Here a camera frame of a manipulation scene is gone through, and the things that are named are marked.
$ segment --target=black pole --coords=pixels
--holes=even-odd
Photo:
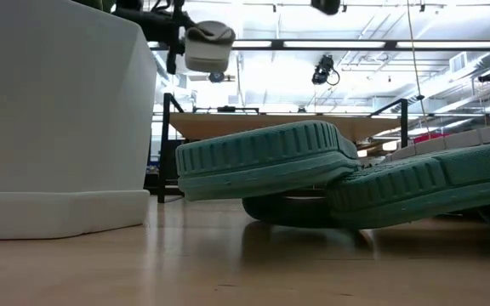
[[[407,99],[402,99],[402,116],[400,117],[401,147],[407,147]]]
[[[185,111],[183,110],[183,108],[182,108],[182,107],[180,107],[179,102],[177,102],[177,100],[175,99],[175,97],[174,97],[174,96],[171,96],[171,103],[172,103],[172,104],[175,106],[175,108],[177,109],[177,111],[179,111],[179,112],[185,112]]]
[[[403,103],[404,101],[407,103],[407,99],[394,100],[394,101],[390,102],[388,105],[385,105],[385,106],[381,107],[380,109],[373,111],[370,115],[368,115],[368,117],[381,115],[382,112],[384,112],[384,111],[388,110],[389,108],[392,108],[396,105],[399,105],[399,104]]]
[[[168,163],[168,134],[169,134],[169,105],[173,96],[170,93],[163,95],[163,115],[162,115],[162,141],[160,144],[160,160],[158,171],[158,203],[164,203],[166,198],[166,169]]]
[[[173,46],[169,47],[168,51],[168,58],[166,60],[166,70],[168,71],[169,74],[174,75],[177,66],[175,65],[175,60],[177,58],[177,54],[182,54],[180,51],[182,50],[177,50],[181,46],[179,45],[179,27],[181,26],[181,21],[183,20],[183,5],[185,4],[185,0],[174,0],[174,11],[171,16],[171,19],[173,21],[173,26],[171,29],[171,38],[172,41],[174,42]]]
[[[149,134],[149,155],[146,157],[146,166],[149,167],[151,164],[151,150],[152,150],[152,127],[151,133]]]

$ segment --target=ceiling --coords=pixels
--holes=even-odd
[[[145,0],[145,9],[155,1]],[[184,10],[196,22],[218,20],[231,26],[238,39],[405,39],[410,38],[406,1],[348,0],[345,13],[326,16],[309,6],[309,0],[192,1]],[[490,1],[410,0],[415,39],[490,39]],[[156,51],[161,62],[165,52]],[[315,86],[311,76],[323,54],[331,54],[340,82]],[[478,73],[451,75],[449,60],[458,52],[417,52],[419,82],[428,99],[426,112],[478,112],[490,107],[490,82],[479,83]],[[471,68],[487,53],[467,53]],[[265,112],[372,112],[398,98],[416,93],[416,75],[411,52],[326,51],[232,51],[226,75],[234,82],[213,84],[207,74],[188,71],[178,58],[178,75],[157,84],[157,107],[162,93],[172,92],[186,109],[223,105],[259,107]],[[452,103],[478,97],[459,107]],[[420,103],[409,112],[421,112]],[[386,113],[397,113],[387,110]],[[469,127],[472,121],[459,125]]]

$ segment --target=pipe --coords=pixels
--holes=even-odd
[[[470,102],[474,102],[474,101],[478,101],[478,100],[481,100],[485,97],[487,97],[488,95],[490,95],[490,88],[482,93],[478,93],[474,96],[471,96],[469,98],[466,98],[466,99],[461,99],[460,101],[457,101],[457,102],[454,102],[453,104],[457,104],[458,106],[462,106],[462,105],[466,105]],[[484,108],[481,107],[480,108],[481,110],[479,111],[479,113],[483,113],[484,112]],[[465,123],[464,120],[462,120],[461,117],[435,117],[436,118],[436,122],[438,123],[437,125],[443,125],[443,128],[455,128],[459,125],[455,125],[454,123],[455,122],[462,122],[462,123]]]
[[[490,94],[490,88],[487,89],[487,90],[485,90],[484,92],[478,93],[478,94],[473,95],[471,97],[468,97],[466,99],[461,99],[460,101],[457,101],[457,102],[454,102],[454,103],[452,103],[450,105],[444,106],[441,109],[436,110],[436,113],[442,113],[442,112],[446,112],[446,111],[452,111],[452,110],[454,110],[457,107],[461,107],[463,105],[469,104],[470,102],[477,101],[478,99],[481,99],[483,97],[486,97],[489,94]]]
[[[428,31],[428,30],[429,30],[429,29],[432,27],[432,26],[434,26],[434,25],[435,25],[435,24],[436,24],[436,23],[437,23],[437,22],[440,20],[440,18],[441,18],[441,16],[442,16],[442,15],[443,15],[443,14],[438,14],[438,15],[436,16],[436,18],[434,18],[434,19],[433,19],[431,22],[429,22],[429,23],[428,23],[428,25],[426,25],[426,26],[425,26],[425,27],[424,27],[424,28],[423,28],[423,29],[422,29],[422,30],[421,30],[421,31],[420,31],[420,32],[419,32],[419,33],[418,33],[416,36],[414,36],[414,39],[419,39],[419,38],[421,38],[421,37],[422,37],[422,36],[423,36],[423,35],[424,35],[424,34],[425,34],[425,33],[426,33],[426,32],[427,32],[427,31]],[[388,65],[388,64],[389,64],[389,63],[390,63],[390,62],[391,62],[391,61],[392,61],[394,58],[396,58],[396,57],[397,57],[399,54],[400,54],[400,52],[396,52],[396,53],[390,54],[390,55],[388,56],[387,60],[386,60],[386,61],[385,61],[383,64],[381,64],[381,65],[378,67],[378,69],[376,69],[374,72],[372,72],[372,73],[371,73],[369,76],[366,76],[366,78],[367,78],[368,80],[371,80],[373,76],[375,76],[375,75],[376,75],[378,72],[380,72],[381,70],[383,70],[383,68],[385,68],[385,67],[386,67],[386,66],[387,66],[387,65]],[[353,93],[355,92],[355,90],[354,90],[354,89],[355,89],[355,86],[353,86],[353,87],[351,88],[350,92],[349,92],[349,93],[348,93],[348,94],[347,94],[347,95],[344,97],[344,102],[345,102],[347,99],[349,99],[350,97],[352,97]]]
[[[428,90],[423,91],[424,99],[427,99],[435,94],[441,93],[442,91],[448,90],[451,87],[455,86],[458,84],[455,81],[462,80],[466,77],[469,78],[475,78],[480,76],[482,73],[485,71],[488,71],[490,69],[490,53],[487,53],[480,57],[479,59],[476,60],[476,62],[471,65],[470,67],[464,68],[464,72],[457,71],[456,73],[451,73],[451,72],[446,72],[445,74],[439,76],[438,78],[441,78],[444,82],[438,82],[438,81],[433,81],[436,83],[433,83],[430,88],[434,88],[435,90],[432,92],[428,92]],[[428,82],[431,79],[423,82],[422,86],[429,87]],[[396,98],[404,98],[409,100],[409,105],[413,105],[417,103],[419,100],[416,99],[415,97],[419,94],[419,91],[417,88],[414,88]],[[401,107],[399,105],[395,106],[391,112],[396,113],[400,111]]]
[[[383,26],[383,25],[385,24],[385,22],[386,22],[386,21],[389,19],[389,17],[390,17],[390,14],[387,14],[387,15],[385,16],[385,18],[383,19],[383,21],[381,21],[381,22],[379,23],[378,27],[376,27],[376,28],[375,28],[375,30],[373,30],[373,33],[372,33],[372,35],[370,35],[370,38],[369,38],[369,39],[372,39],[372,38],[373,38],[373,36],[374,36],[374,35],[375,35],[375,34],[376,34],[378,31],[379,31],[379,29],[381,28],[381,26]],[[357,56],[359,53],[360,53],[360,52],[356,52],[356,53],[355,53],[355,56],[353,56],[353,58],[352,58],[352,59],[350,59],[350,61],[347,63],[347,65],[346,65],[345,67],[349,67],[350,63],[352,63],[352,62],[353,62],[353,61],[356,59],[356,56]],[[361,64],[361,62],[362,62],[362,59],[360,59],[360,60],[359,60],[359,62],[358,62],[358,64],[357,64],[356,66],[358,67],[358,66]]]
[[[243,93],[242,93],[242,76],[240,73],[240,70],[242,69],[240,65],[240,61],[242,60],[242,57],[240,54],[236,55],[236,81],[237,81],[237,100],[241,102],[242,107],[245,107],[245,99],[243,98]]]
[[[277,6],[277,0],[274,0],[274,2],[271,4],[272,6]],[[280,36],[280,29],[281,29],[281,12],[276,9],[276,38],[279,39]],[[273,62],[276,60],[276,51],[273,50],[271,51],[271,62],[270,65],[273,66]],[[262,105],[265,105],[265,101],[268,99],[268,84],[266,84],[264,88],[264,97],[262,98]]]
[[[375,17],[377,17],[377,16],[378,16],[378,13],[381,11],[381,9],[380,9],[380,10],[379,10],[379,11],[378,11],[376,14],[374,14],[374,15],[372,16],[372,18],[370,19],[370,21],[369,21],[369,22],[366,24],[366,26],[364,27],[364,29],[362,29],[361,33],[358,35],[358,37],[357,37],[356,39],[360,40],[360,39],[362,39],[362,38],[364,37],[364,34],[365,34],[365,33],[366,33],[366,32],[367,32],[369,29],[370,29],[370,26],[372,25],[373,20],[375,19]],[[336,65],[334,66],[334,69],[335,69],[335,70],[336,70],[336,69],[338,69],[339,64],[341,64],[341,62],[343,62],[345,59],[347,59],[347,56],[349,56],[349,54],[350,54],[350,51],[347,51],[347,52],[345,53],[345,55],[344,55],[344,56],[342,56],[342,57],[339,59],[338,64],[336,64]]]

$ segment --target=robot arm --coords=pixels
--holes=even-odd
[[[175,74],[176,54],[183,54],[185,52],[185,44],[179,40],[179,28],[182,26],[188,30],[196,27],[196,23],[182,11],[185,0],[174,0],[174,11],[172,14],[165,11],[172,4],[171,0],[167,0],[167,5],[164,7],[158,6],[160,2],[161,0],[157,1],[151,12],[144,12],[142,11],[143,0],[117,0],[117,9],[113,14],[138,24],[145,33],[148,41],[168,45],[168,73]],[[311,0],[311,6],[313,8],[329,15],[337,14],[339,5],[340,0]],[[210,34],[204,29],[198,28],[198,30],[203,31],[206,35]]]

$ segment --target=ceiling pipe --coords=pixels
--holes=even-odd
[[[441,16],[443,14],[437,14],[437,16],[431,21],[429,22],[423,29],[421,29],[421,31],[417,34],[417,35],[414,35],[414,39],[420,39],[430,28],[432,28],[436,23],[438,23],[438,21],[441,19]],[[389,54],[388,57],[387,57],[387,60],[385,60],[383,62],[383,64],[381,64],[374,72],[372,72],[369,76],[366,76],[366,78],[371,81],[372,78],[377,74],[379,73],[381,70],[383,70],[383,68],[385,68],[394,58],[396,58],[398,55],[400,54],[400,52],[396,52],[396,53],[393,53],[393,54]],[[344,97],[344,102],[347,101],[347,99],[349,99],[350,97],[352,97],[353,93],[355,92],[355,88],[356,88],[356,83],[355,85],[350,89],[350,92]]]
[[[187,0],[186,3],[195,3],[195,4],[205,4],[205,3],[211,3],[211,4],[231,4],[227,1],[218,1],[218,0]],[[266,1],[264,3],[257,3],[257,2],[254,2],[254,3],[244,3],[243,5],[248,5],[248,6],[267,6],[267,7],[271,7],[273,6],[273,3],[272,2],[269,2],[269,1]],[[281,6],[281,7],[310,7],[310,5],[308,3],[281,3],[281,4],[278,4],[278,6]],[[398,8],[398,7],[401,7],[402,5],[401,4],[387,4],[387,5],[383,5],[383,4],[365,4],[365,3],[356,3],[356,4],[353,4],[353,3],[346,3],[345,6],[347,6],[348,8],[348,12],[349,11],[353,11],[352,9],[353,8],[356,8],[356,9],[360,9],[360,8],[380,8],[380,7],[386,7],[386,8]],[[411,7],[420,7],[421,4],[419,3],[412,3],[411,4]],[[441,4],[441,3],[424,3],[424,6],[426,9],[439,9],[439,8],[444,8],[446,6],[449,6],[448,4]],[[457,8],[485,8],[485,9],[490,9],[490,3],[478,3],[478,4],[474,4],[474,3],[463,3],[463,4],[451,4],[451,6],[454,6],[454,7],[457,7]]]
[[[168,70],[166,69],[166,62],[165,60],[162,59],[160,54],[158,52],[153,51],[152,52],[152,57],[154,58],[154,61],[157,63],[157,72],[160,77],[162,77],[163,80],[167,82],[171,82],[171,77],[169,77]],[[172,76],[177,80],[177,83],[179,83],[180,79],[179,76],[175,75]]]
[[[273,7],[273,13],[276,15],[276,39],[279,39],[279,36],[281,35],[281,12],[277,9],[277,0],[274,0],[273,3],[271,4]],[[276,60],[276,51],[273,50],[271,51],[271,62],[270,62],[270,68],[273,68],[273,63]],[[266,83],[265,88],[264,88],[264,97],[262,98],[262,105],[265,105],[266,100],[268,99],[268,84]]]
[[[378,25],[378,26],[375,28],[375,30],[373,30],[373,33],[372,33],[372,35],[370,35],[370,38],[369,38],[369,39],[372,39],[372,38],[373,38],[373,36],[375,36],[375,34],[376,34],[378,31],[379,31],[379,29],[381,28],[381,26],[383,26],[383,25],[385,24],[385,22],[386,22],[386,21],[387,21],[389,18],[390,18],[390,14],[387,14],[387,15],[385,16],[385,18],[383,19],[383,21],[381,21],[381,22],[379,23],[379,25]],[[383,39],[383,38],[385,37],[385,35],[387,35],[387,33],[388,33],[390,30],[392,30],[392,28],[394,27],[394,25],[395,25],[395,24],[396,24],[398,21],[400,21],[400,19],[398,19],[398,20],[397,20],[397,21],[396,21],[396,22],[395,22],[395,23],[394,23],[394,24],[393,24],[393,25],[390,27],[390,29],[389,29],[389,30],[388,30],[388,31],[387,31],[387,32],[386,32],[386,33],[385,33],[385,34],[384,34],[384,35],[383,35],[383,36],[382,36],[380,39]],[[352,58],[352,59],[350,59],[350,61],[348,61],[348,62],[347,62],[347,64],[345,65],[345,68],[349,68],[349,66],[351,65],[351,63],[352,63],[353,61],[355,61],[356,56],[357,56],[359,53],[360,53],[360,52],[356,52],[356,53],[355,53],[355,55],[353,56],[353,58]],[[359,60],[359,62],[358,62],[358,64],[356,65],[356,67],[360,66],[360,64],[362,63],[362,61],[363,61],[363,58]]]
[[[474,96],[471,96],[471,97],[466,98],[466,99],[462,99],[462,100],[457,101],[455,103],[456,104],[459,104],[459,105],[465,105],[465,104],[468,104],[468,103],[471,103],[471,102],[474,102],[474,101],[478,101],[480,99],[484,99],[484,98],[486,98],[489,95],[490,95],[490,88],[488,90],[486,90],[485,92],[478,93],[478,94],[476,94]],[[485,108],[481,108],[480,111],[478,111],[478,112],[472,111],[470,114],[483,113],[484,110],[485,110]],[[447,130],[447,129],[455,129],[456,127],[461,126],[461,124],[464,124],[464,123],[467,123],[467,122],[471,122],[473,120],[484,120],[483,118],[484,118],[484,116],[477,117],[477,118],[469,118],[469,119],[463,119],[460,116],[456,116],[456,117],[450,117],[450,116],[448,116],[448,117],[438,117],[438,116],[435,116],[435,117],[429,117],[429,121],[430,122],[436,121],[435,125],[437,126],[437,128],[431,130],[431,131],[435,131],[435,130],[441,129],[441,128],[443,128],[444,130]],[[421,125],[423,125],[423,124],[424,124],[424,122],[419,122],[419,124],[413,125],[413,127],[411,127],[411,129],[420,128]]]
[[[457,71],[455,73],[451,73],[450,71],[446,71],[445,73],[437,76],[436,79],[428,79],[422,82],[421,87],[424,88],[421,94],[423,94],[425,99],[432,97],[436,94],[439,94],[443,91],[446,91],[456,85],[459,85],[459,80],[463,80],[465,78],[475,78],[483,74],[484,72],[490,69],[490,53],[487,53],[477,59],[472,65],[465,67],[461,71]],[[408,90],[406,93],[403,93],[397,96],[398,99],[408,99],[408,105],[413,105],[417,103],[419,100],[416,98],[419,95],[419,91],[417,88],[413,88]],[[393,113],[397,113],[400,111],[402,107],[400,105],[396,105],[390,111]],[[436,112],[443,112],[444,107],[437,110]]]
[[[360,40],[360,39],[362,39],[362,38],[364,37],[364,34],[366,34],[366,32],[369,30],[370,26],[372,25],[373,21],[374,21],[374,20],[375,20],[375,18],[378,16],[378,14],[379,14],[379,13],[381,13],[381,12],[383,12],[383,11],[385,10],[385,4],[386,4],[386,2],[387,2],[387,0],[385,0],[385,2],[383,3],[383,6],[381,6],[381,8],[380,8],[380,9],[379,9],[379,10],[378,10],[378,11],[377,11],[377,12],[376,12],[376,13],[375,13],[373,16],[372,16],[372,18],[370,19],[370,21],[369,21],[369,22],[366,24],[366,26],[365,26],[365,27],[362,29],[362,31],[361,31],[361,33],[359,34],[359,36],[358,36],[358,38],[357,38],[357,39],[359,39],[359,40]],[[381,26],[382,26],[382,25],[383,25],[383,24],[384,24],[384,23],[385,23],[385,22],[386,22],[386,21],[389,19],[389,17],[390,17],[390,12],[387,14],[387,17],[385,17],[385,18],[383,19],[383,21],[381,21],[381,23],[379,24],[378,28],[377,28],[377,29],[374,31],[374,33],[373,33],[373,34],[375,34],[375,32],[377,32],[377,30],[378,30],[378,29],[379,29],[379,28],[380,28],[380,27],[381,27]],[[345,53],[345,55],[339,59],[338,64],[334,66],[334,69],[335,69],[335,70],[338,68],[338,66],[341,64],[341,62],[342,62],[342,61],[344,61],[344,60],[347,58],[347,56],[348,56],[349,54],[350,54],[350,51],[347,51],[347,52]],[[322,102],[321,102],[321,105],[323,105],[323,104],[324,104],[324,102],[326,102],[326,101],[327,101],[327,100],[328,100],[330,97],[332,97],[333,92],[334,92],[334,88],[333,88],[333,86],[332,86],[331,88],[328,88],[328,89],[326,89],[324,92],[322,92],[322,94],[321,94],[321,97],[320,97],[320,98],[318,98],[318,99],[317,99],[315,96],[313,96],[313,97],[311,98],[310,102],[307,104],[307,106],[311,105],[311,102],[312,102],[313,100],[315,100],[315,99],[317,99],[317,100],[319,100],[319,101],[322,101]],[[326,93],[328,93],[328,96],[327,96],[326,98],[323,98],[324,94],[326,94]]]
[[[471,97],[468,97],[466,99],[461,99],[460,101],[457,101],[457,102],[453,102],[447,106],[444,106],[442,107],[441,109],[438,109],[435,111],[435,113],[442,113],[442,112],[447,112],[447,111],[452,111],[456,108],[459,108],[461,106],[464,106],[464,105],[467,105],[469,104],[470,102],[474,102],[474,101],[477,101],[479,99],[482,99],[482,98],[485,98],[487,97],[488,95],[490,95],[490,88],[481,92],[481,93],[477,93]]]

